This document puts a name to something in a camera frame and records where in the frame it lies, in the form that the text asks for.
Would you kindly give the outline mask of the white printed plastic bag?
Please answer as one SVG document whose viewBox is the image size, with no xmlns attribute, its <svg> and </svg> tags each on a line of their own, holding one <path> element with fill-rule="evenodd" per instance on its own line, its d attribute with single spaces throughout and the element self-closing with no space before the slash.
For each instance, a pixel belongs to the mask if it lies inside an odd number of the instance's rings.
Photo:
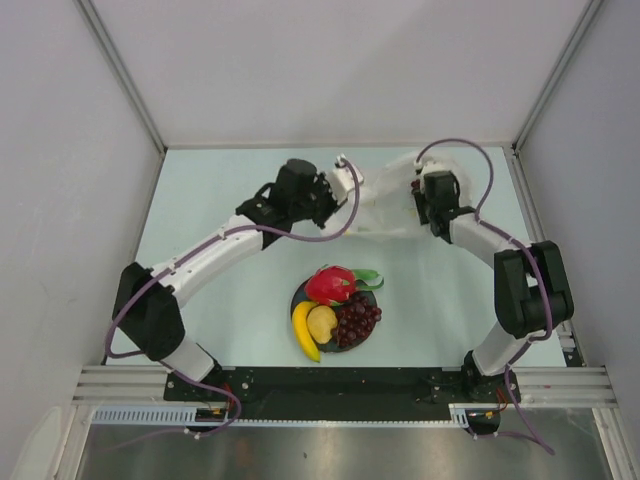
<svg viewBox="0 0 640 480">
<path fill-rule="evenodd" d="M 471 180 L 467 172 L 448 154 L 448 170 L 460 183 L 461 205 L 472 201 Z M 375 168 L 356 165 L 364 177 L 348 200 L 326 222 L 321 230 L 328 237 L 340 229 L 347 235 L 368 240 L 412 239 L 424 235 L 427 227 L 419 222 L 411 182 L 418 177 L 414 170 L 417 152 L 406 153 L 391 163 Z"/>
</svg>

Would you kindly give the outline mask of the red fake dragon fruit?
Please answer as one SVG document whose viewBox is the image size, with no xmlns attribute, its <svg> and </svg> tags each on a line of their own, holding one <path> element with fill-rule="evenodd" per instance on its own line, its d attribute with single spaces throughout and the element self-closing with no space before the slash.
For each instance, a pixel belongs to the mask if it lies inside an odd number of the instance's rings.
<svg viewBox="0 0 640 480">
<path fill-rule="evenodd" d="M 384 285 L 384 277 L 376 270 L 348 269 L 334 265 L 319 269 L 304 286 L 307 298 L 324 306 L 337 306 L 356 293 L 371 292 Z"/>
</svg>

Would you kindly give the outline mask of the yellow fake lemon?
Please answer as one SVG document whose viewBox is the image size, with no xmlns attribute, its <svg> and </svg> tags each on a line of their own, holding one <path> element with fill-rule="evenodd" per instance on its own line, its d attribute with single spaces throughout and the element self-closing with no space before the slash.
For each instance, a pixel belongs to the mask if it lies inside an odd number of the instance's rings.
<svg viewBox="0 0 640 480">
<path fill-rule="evenodd" d="M 308 314 L 316 306 L 317 304 L 311 301 L 302 301 L 298 303 L 293 310 L 291 322 L 296 340 L 302 352 L 311 361 L 319 363 L 321 360 L 320 351 L 318 350 L 307 326 Z"/>
</svg>

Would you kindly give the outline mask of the yellow fake pear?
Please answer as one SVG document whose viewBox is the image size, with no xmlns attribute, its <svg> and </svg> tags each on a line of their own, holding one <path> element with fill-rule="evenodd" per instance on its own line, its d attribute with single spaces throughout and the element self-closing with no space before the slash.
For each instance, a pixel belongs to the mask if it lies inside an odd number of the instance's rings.
<svg viewBox="0 0 640 480">
<path fill-rule="evenodd" d="M 307 316 L 310 335 L 318 344 L 327 344 L 332 339 L 332 331 L 338 326 L 335 311 L 328 306 L 317 306 Z"/>
</svg>

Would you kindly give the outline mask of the dark red fake grapes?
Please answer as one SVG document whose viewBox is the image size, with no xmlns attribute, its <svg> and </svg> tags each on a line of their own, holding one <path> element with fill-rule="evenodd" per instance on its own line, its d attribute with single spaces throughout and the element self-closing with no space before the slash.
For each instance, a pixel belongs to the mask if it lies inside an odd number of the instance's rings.
<svg viewBox="0 0 640 480">
<path fill-rule="evenodd" d="M 330 344 L 346 351 L 362 344 L 382 320 L 382 309 L 372 292 L 355 293 L 339 306 L 334 306 L 338 325 L 332 329 Z"/>
</svg>

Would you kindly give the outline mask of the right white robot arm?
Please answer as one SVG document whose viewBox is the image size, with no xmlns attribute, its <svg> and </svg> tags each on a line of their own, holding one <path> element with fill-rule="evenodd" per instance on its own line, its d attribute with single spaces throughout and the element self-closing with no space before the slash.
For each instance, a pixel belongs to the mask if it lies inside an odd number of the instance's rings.
<svg viewBox="0 0 640 480">
<path fill-rule="evenodd" d="M 493 271 L 496 323 L 466 354 L 461 389 L 473 401 L 486 400 L 497 387 L 509 392 L 510 367 L 574 315 L 560 248 L 552 241 L 526 243 L 482 219 L 462 203 L 460 182 L 451 171 L 423 172 L 411 187 L 420 223 Z"/>
</svg>

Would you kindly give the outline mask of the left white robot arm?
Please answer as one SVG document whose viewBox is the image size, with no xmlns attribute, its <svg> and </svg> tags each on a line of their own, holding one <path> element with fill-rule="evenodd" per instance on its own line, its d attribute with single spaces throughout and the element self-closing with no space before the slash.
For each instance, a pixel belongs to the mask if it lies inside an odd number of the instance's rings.
<svg viewBox="0 0 640 480">
<path fill-rule="evenodd" d="M 197 398 L 214 397 L 221 387 L 217 361 L 188 337 L 182 307 L 211 280 L 276 240 L 311 242 L 311 237 L 293 233 L 293 226 L 311 221 L 325 228 L 346 203 L 359 205 L 361 183 L 358 170 L 345 157 L 326 173 L 306 160 L 289 159 L 274 181 L 264 184 L 222 227 L 186 252 L 151 268 L 137 262 L 128 265 L 118 285 L 106 356 L 119 358 L 112 341 L 122 331 L 136 347 L 133 355 L 173 371 Z"/>
</svg>

